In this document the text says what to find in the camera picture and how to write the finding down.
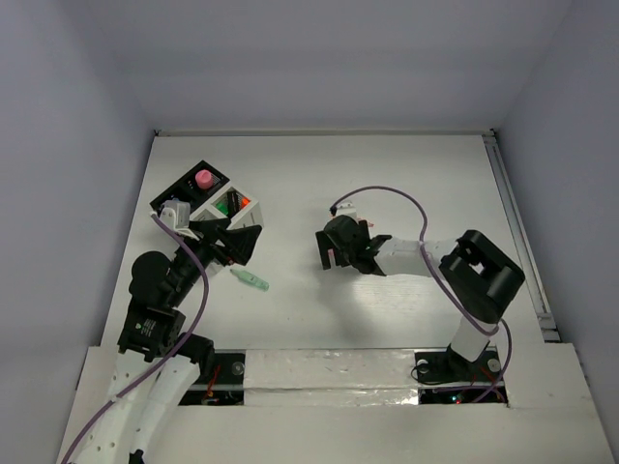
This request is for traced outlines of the green-capped black highlighter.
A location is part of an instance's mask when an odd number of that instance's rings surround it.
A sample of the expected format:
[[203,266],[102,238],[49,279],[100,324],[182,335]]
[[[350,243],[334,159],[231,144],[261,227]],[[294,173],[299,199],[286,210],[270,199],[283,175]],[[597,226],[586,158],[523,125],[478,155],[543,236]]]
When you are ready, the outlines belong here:
[[229,215],[228,201],[227,197],[223,196],[216,202],[216,208],[224,215]]

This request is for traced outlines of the blue-capped black highlighter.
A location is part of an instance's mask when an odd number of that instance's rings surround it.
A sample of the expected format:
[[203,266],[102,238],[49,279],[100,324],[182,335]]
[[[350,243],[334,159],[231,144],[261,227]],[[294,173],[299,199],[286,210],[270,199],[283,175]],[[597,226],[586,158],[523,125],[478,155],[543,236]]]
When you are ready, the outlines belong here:
[[229,208],[229,217],[232,218],[236,214],[238,214],[241,210],[240,202],[239,202],[239,194],[236,190],[229,190],[226,193],[228,208]]

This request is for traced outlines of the pink-capped clear pencil tube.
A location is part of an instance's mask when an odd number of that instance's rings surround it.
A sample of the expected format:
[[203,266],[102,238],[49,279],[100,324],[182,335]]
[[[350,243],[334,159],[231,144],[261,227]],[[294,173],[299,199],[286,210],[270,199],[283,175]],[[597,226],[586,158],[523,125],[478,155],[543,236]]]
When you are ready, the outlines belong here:
[[213,178],[213,174],[208,169],[202,169],[202,170],[198,171],[195,174],[194,179],[195,179],[196,185],[201,190],[208,190],[215,183],[214,178]]

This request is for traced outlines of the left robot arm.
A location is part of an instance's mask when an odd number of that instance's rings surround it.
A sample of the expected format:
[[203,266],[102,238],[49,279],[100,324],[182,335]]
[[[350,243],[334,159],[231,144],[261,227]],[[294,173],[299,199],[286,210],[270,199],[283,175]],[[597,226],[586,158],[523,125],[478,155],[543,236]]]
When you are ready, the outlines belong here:
[[103,406],[77,433],[65,463],[146,463],[173,410],[195,382],[216,372],[214,343],[195,334],[208,302],[207,271],[249,262],[259,224],[228,217],[193,221],[187,202],[151,212],[177,243],[172,258],[147,251],[133,262],[126,318]]

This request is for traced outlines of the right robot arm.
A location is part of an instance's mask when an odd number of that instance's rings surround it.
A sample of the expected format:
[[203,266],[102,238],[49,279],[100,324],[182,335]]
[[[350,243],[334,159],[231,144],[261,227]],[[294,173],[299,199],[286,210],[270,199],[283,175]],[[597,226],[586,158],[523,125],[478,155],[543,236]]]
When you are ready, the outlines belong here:
[[525,281],[520,266],[478,230],[452,241],[402,240],[368,232],[364,220],[332,218],[315,233],[322,268],[352,267],[369,276],[426,276],[447,292],[461,313],[445,366],[466,379]]

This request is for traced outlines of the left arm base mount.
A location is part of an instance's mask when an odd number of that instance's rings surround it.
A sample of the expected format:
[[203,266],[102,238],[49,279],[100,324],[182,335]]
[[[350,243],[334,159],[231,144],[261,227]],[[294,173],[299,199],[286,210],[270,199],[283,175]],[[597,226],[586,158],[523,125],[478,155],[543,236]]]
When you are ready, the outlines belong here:
[[245,402],[245,351],[216,350],[210,371],[201,375],[180,406],[241,406]]

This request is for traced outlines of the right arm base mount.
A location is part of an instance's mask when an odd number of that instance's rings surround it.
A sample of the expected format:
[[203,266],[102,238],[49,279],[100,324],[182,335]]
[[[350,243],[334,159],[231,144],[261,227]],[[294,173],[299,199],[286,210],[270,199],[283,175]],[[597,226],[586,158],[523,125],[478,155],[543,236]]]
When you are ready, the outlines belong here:
[[418,385],[422,405],[507,405],[504,381],[498,379],[502,367],[492,346],[475,362],[462,361],[448,349],[422,350],[414,355],[410,376]]

